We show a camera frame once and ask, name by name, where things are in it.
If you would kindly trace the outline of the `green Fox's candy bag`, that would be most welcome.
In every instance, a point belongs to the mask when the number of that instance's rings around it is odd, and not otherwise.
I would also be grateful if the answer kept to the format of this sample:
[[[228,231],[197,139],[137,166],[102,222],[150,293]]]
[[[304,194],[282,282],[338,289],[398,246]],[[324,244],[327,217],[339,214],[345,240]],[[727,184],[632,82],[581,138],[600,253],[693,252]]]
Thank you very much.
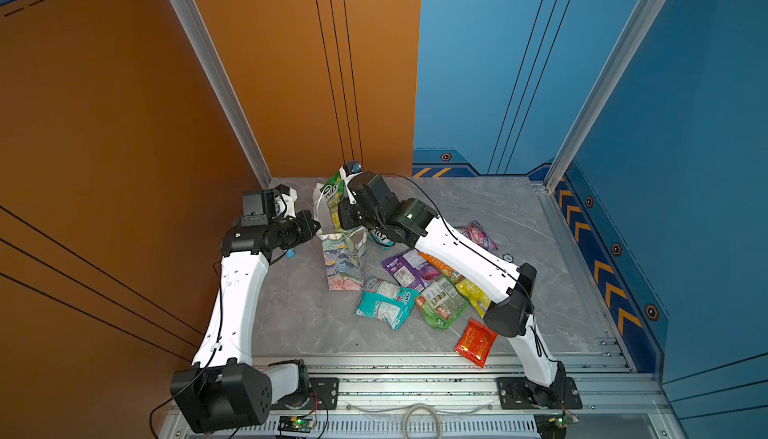
[[[341,230],[339,203],[344,198],[344,194],[345,182],[342,179],[340,172],[331,176],[321,188],[321,195],[325,200],[331,223],[335,230]]]

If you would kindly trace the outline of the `teal Fox's candy bag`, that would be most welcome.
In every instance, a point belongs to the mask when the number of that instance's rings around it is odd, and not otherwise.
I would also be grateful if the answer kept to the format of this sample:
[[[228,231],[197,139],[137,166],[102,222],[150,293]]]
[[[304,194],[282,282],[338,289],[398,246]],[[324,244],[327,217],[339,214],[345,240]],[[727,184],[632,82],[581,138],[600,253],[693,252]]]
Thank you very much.
[[[394,245],[394,242],[378,228],[370,229],[369,235],[377,244],[385,249],[391,248]]]

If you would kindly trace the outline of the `floral paper gift bag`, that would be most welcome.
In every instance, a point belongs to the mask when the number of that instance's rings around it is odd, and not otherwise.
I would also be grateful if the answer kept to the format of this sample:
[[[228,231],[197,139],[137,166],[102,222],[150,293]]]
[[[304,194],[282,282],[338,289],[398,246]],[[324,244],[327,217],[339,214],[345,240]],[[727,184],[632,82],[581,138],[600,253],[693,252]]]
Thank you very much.
[[[328,203],[329,194],[317,183],[312,196],[313,218],[320,223],[323,263],[330,291],[360,291],[363,288],[363,255],[367,232],[362,227],[336,230]]]

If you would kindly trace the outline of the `purple snack bag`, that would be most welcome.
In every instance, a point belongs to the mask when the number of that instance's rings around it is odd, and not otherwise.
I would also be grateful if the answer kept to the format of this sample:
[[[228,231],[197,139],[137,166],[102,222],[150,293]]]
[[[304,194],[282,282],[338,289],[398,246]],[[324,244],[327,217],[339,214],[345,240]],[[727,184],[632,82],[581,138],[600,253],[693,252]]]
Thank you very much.
[[[400,286],[417,292],[426,289],[441,275],[440,271],[415,249],[408,249],[385,259],[382,266]]]

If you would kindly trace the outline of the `teal white snack bag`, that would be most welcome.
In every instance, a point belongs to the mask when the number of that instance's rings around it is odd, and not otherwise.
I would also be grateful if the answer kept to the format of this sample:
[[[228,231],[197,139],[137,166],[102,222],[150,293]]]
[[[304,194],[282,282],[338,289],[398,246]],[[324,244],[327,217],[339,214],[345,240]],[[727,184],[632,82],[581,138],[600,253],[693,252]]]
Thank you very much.
[[[417,296],[413,289],[370,276],[363,286],[355,314],[385,322],[397,331],[410,316]]]

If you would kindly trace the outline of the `purple Fox's berries bag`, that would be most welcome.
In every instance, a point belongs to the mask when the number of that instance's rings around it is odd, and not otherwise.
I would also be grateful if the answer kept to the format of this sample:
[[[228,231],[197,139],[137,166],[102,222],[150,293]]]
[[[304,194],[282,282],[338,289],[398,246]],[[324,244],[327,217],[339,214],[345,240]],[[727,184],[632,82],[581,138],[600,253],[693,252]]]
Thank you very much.
[[[462,235],[470,239],[473,243],[482,247],[484,250],[496,251],[498,249],[497,244],[483,229],[482,225],[478,221],[472,221],[467,225],[458,226],[457,230]]]

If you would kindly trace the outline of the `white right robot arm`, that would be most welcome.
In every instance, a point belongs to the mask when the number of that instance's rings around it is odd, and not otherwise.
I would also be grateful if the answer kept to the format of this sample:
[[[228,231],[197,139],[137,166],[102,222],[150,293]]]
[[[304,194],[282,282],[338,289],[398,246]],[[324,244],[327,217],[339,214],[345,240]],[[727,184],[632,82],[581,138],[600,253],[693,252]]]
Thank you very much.
[[[339,169],[344,196],[339,220],[344,230],[363,226],[395,243],[405,244],[444,262],[471,280],[490,299],[485,325],[509,339],[520,360],[530,402],[539,408],[564,405],[567,375],[539,333],[532,298],[537,271],[528,264],[509,263],[483,249],[450,225],[435,203],[417,198],[400,200],[384,178],[354,168]]]

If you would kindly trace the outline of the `orange snack bag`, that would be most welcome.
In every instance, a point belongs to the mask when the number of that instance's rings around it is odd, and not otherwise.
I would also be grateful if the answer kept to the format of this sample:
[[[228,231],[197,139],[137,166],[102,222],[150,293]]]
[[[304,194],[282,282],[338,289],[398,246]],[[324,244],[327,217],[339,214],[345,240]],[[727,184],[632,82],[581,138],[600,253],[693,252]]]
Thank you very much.
[[[429,254],[419,252],[419,255],[426,260],[430,265],[436,268],[443,276],[449,278],[453,283],[458,283],[464,279],[464,276],[458,271],[448,266],[443,261],[433,257]]]

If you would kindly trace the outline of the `green snack bag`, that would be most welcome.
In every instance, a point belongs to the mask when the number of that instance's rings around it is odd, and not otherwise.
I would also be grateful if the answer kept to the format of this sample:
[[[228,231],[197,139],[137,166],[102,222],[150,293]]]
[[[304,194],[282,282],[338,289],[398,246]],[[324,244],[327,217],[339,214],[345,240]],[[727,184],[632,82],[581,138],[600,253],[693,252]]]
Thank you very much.
[[[446,330],[469,303],[449,278],[439,276],[416,297],[415,305],[430,327]]]

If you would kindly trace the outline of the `yellow snack bag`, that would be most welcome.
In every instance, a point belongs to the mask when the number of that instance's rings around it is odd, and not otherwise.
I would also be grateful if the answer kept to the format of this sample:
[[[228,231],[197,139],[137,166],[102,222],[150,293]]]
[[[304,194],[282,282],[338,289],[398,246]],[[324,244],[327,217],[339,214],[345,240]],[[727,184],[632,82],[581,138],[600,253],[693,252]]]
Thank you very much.
[[[468,278],[462,278],[455,284],[458,292],[470,303],[483,318],[490,305],[490,299],[485,292]]]

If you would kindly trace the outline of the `red snack packet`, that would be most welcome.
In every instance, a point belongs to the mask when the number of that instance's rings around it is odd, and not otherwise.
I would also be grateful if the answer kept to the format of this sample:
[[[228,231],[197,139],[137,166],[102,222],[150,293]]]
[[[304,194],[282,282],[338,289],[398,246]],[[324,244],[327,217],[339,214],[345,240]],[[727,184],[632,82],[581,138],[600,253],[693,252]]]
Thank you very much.
[[[454,351],[480,368],[486,361],[498,335],[483,323],[470,319]]]

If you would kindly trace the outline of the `green circuit board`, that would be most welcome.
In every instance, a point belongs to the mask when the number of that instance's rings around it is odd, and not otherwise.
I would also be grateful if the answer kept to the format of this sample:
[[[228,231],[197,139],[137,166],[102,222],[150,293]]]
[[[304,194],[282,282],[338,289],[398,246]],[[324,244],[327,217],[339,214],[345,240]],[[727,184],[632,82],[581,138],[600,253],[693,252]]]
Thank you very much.
[[[320,431],[313,417],[280,416],[277,425],[278,438],[310,438]]]

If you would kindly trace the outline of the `right circuit board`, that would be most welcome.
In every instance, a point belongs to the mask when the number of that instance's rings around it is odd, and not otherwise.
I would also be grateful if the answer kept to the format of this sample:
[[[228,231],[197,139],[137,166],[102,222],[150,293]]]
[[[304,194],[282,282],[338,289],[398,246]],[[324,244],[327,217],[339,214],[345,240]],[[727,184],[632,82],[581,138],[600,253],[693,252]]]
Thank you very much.
[[[535,415],[536,430],[542,439],[565,439],[568,427],[578,424],[580,418],[572,413]]]

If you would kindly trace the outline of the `aluminium frame rail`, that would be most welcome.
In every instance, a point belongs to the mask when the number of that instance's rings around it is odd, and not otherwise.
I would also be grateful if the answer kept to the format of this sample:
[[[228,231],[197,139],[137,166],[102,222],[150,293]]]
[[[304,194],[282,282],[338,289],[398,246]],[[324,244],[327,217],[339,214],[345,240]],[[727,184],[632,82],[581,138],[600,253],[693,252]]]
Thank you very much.
[[[683,438],[660,385],[638,373],[615,344],[560,357],[581,395],[580,418],[567,438]],[[340,380],[337,409],[320,412],[313,438],[536,438],[535,415],[503,410],[496,379],[522,377],[511,353],[479,368],[454,353],[319,354],[305,358],[310,376]]]

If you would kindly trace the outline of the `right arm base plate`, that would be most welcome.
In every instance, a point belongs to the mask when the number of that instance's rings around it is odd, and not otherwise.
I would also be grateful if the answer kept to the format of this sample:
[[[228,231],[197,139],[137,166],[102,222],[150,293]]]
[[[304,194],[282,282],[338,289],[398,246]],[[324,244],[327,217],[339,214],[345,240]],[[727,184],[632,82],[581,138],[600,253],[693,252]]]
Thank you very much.
[[[580,410],[583,408],[580,392],[573,378],[557,380],[544,387],[524,377],[496,379],[497,393],[503,410]]]

